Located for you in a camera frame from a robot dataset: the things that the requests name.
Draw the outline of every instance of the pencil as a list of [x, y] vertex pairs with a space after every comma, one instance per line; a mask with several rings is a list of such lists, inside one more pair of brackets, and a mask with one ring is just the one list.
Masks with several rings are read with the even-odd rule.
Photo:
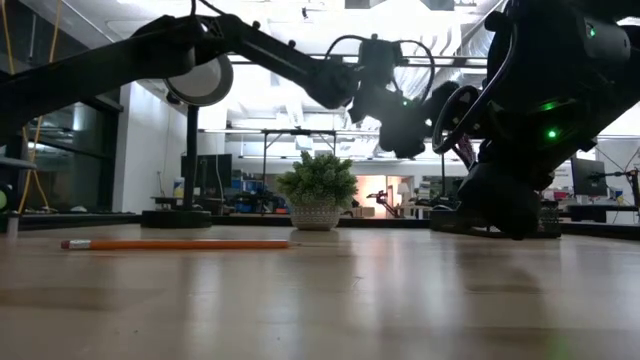
[[60, 244], [64, 250], [225, 250], [225, 249], [286, 249], [286, 240], [183, 240], [183, 241], [108, 241], [66, 240]]

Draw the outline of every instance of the glass wall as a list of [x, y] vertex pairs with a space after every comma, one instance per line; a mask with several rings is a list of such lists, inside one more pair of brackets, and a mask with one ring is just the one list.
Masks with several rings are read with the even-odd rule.
[[[61, 212], [111, 209], [117, 120], [117, 113], [82, 103], [43, 117], [35, 163], [49, 207]], [[29, 149], [34, 147], [37, 123], [29, 123]], [[28, 191], [28, 209], [45, 206], [33, 178]]]

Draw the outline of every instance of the potted plant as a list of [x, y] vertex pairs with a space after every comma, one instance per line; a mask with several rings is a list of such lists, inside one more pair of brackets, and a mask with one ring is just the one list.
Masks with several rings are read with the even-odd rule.
[[295, 227], [328, 231], [338, 225], [341, 209], [350, 208], [358, 192], [351, 165], [351, 160], [341, 161], [334, 155], [314, 159], [305, 151], [293, 171], [278, 177], [278, 192], [287, 198]]

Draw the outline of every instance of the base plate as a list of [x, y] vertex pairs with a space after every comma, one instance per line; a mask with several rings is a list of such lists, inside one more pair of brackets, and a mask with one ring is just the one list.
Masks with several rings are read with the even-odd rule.
[[149, 210], [143, 211], [140, 227], [152, 229], [203, 229], [211, 227], [208, 211]]
[[502, 231], [491, 231], [490, 226], [482, 219], [465, 218], [459, 216], [455, 211], [432, 211], [431, 230], [446, 232], [451, 234], [479, 236], [492, 239], [558, 239], [560, 232], [536, 231], [522, 236], [513, 236]]

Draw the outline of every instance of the white plant pot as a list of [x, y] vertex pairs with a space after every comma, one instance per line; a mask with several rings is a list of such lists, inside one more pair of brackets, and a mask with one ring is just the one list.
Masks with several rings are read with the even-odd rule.
[[318, 201], [309, 205], [291, 206], [291, 223], [299, 230], [329, 231], [338, 226], [341, 209]]

